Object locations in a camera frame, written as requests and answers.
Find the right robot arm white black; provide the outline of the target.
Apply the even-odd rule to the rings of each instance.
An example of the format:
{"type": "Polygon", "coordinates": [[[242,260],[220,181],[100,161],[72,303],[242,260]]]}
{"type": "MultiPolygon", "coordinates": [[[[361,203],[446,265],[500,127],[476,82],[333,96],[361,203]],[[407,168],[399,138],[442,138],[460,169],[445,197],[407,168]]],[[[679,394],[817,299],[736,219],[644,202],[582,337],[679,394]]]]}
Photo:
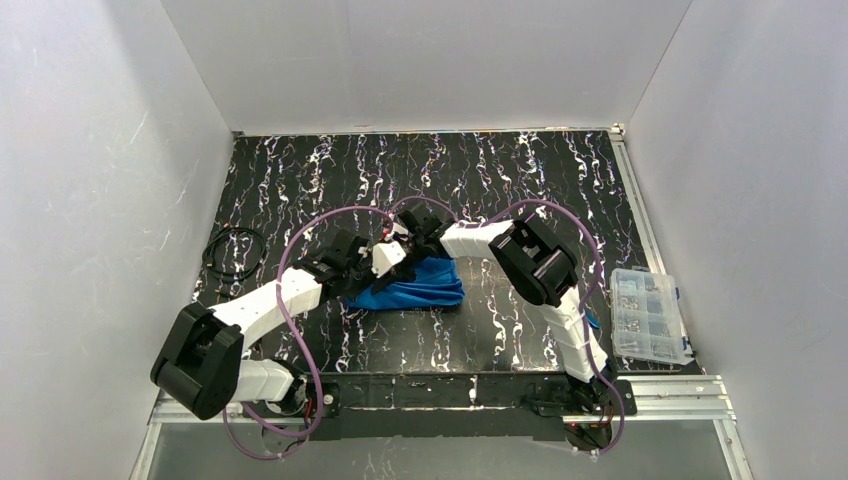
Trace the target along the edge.
{"type": "Polygon", "coordinates": [[[607,355],[591,331],[585,304],[600,284],[601,268],[584,294],[579,292],[578,258],[533,209],[510,219],[501,212],[470,224],[441,220],[427,211],[407,210],[395,217],[386,239],[371,250],[376,289],[411,276],[426,258],[476,258],[496,263],[514,291],[537,307],[563,357],[565,373],[582,383],[603,382],[607,355]]]}

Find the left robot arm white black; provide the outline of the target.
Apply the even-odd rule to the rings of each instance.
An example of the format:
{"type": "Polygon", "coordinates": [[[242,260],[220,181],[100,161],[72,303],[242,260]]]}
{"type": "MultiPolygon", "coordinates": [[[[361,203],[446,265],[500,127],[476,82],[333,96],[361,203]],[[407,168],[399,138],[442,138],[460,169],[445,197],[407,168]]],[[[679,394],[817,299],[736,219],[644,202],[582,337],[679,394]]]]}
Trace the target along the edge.
{"type": "Polygon", "coordinates": [[[151,381],[200,420],[231,402],[302,399],[303,381],[293,368],[243,354],[288,319],[367,288],[375,279],[368,246],[342,230],[279,280],[212,307],[185,306],[154,361],[151,381]]]}

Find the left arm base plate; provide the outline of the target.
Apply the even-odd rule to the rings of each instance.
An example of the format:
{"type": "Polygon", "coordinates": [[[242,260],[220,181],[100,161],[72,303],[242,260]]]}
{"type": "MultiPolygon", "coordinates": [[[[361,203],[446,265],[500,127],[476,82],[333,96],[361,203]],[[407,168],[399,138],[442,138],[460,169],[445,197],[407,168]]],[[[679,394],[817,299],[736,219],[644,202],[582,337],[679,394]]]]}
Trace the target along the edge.
{"type": "Polygon", "coordinates": [[[322,385],[322,396],[317,395],[316,387],[311,380],[294,381],[294,386],[281,400],[258,400],[250,403],[252,410],[265,419],[298,418],[309,421],[317,413],[318,399],[323,402],[323,417],[335,418],[341,410],[341,386],[337,382],[325,382],[322,385]]]}

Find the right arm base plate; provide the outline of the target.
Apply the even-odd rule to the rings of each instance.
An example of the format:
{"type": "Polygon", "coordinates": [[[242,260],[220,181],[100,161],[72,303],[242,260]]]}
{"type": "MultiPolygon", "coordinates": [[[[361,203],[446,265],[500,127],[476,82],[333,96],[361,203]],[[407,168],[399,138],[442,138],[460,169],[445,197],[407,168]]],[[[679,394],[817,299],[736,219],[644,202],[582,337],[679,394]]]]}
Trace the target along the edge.
{"type": "Polygon", "coordinates": [[[566,441],[578,451],[590,452],[608,447],[614,439],[613,423],[621,416],[638,413],[630,382],[616,380],[615,389],[598,380],[549,380],[532,383],[519,405],[543,417],[581,417],[565,422],[566,441]]]}

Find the blue cloth napkin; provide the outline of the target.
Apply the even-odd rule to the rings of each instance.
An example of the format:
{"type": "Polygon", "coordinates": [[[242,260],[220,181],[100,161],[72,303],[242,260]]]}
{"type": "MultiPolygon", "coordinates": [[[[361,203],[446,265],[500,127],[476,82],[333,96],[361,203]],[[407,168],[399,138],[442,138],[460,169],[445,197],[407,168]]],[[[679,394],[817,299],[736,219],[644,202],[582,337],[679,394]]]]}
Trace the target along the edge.
{"type": "Polygon", "coordinates": [[[347,301],[352,309],[368,311],[413,310],[455,307],[465,299],[465,290],[452,259],[427,258],[415,266],[416,278],[397,281],[375,292],[369,287],[347,301]]]}

